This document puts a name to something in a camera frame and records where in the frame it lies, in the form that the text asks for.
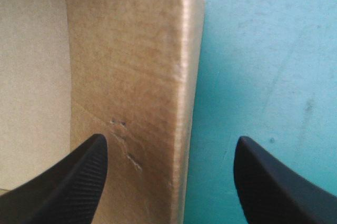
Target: blue-green painted wall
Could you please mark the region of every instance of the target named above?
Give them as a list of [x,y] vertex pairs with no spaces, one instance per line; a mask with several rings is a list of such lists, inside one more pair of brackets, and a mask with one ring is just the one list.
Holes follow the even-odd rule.
[[246,223],[240,135],[337,194],[337,0],[206,1],[185,224]]

